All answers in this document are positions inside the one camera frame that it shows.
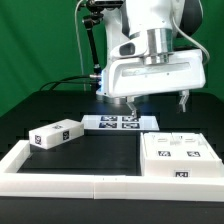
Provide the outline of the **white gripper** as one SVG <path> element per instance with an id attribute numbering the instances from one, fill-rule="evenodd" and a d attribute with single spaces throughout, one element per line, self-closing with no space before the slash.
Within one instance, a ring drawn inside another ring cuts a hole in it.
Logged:
<path id="1" fill-rule="evenodd" d="M 180 91 L 178 111 L 186 111 L 190 89 L 202 88 L 205 74 L 199 49 L 177 51 L 165 64 L 146 65 L 141 58 L 117 60 L 104 77 L 104 93 L 111 98 L 126 97 L 133 118 L 138 118 L 134 97 Z"/>

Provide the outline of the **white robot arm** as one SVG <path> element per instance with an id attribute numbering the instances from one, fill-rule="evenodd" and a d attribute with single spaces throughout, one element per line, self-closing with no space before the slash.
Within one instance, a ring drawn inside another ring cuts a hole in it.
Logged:
<path id="1" fill-rule="evenodd" d="M 137 97 L 178 91 L 184 107 L 189 91 L 204 86 L 207 50 L 173 47 L 176 38 L 190 39 L 200 27 L 200 0 L 87 0 L 86 7 L 95 24 L 105 23 L 107 35 L 98 95 L 124 98 L 137 118 Z"/>

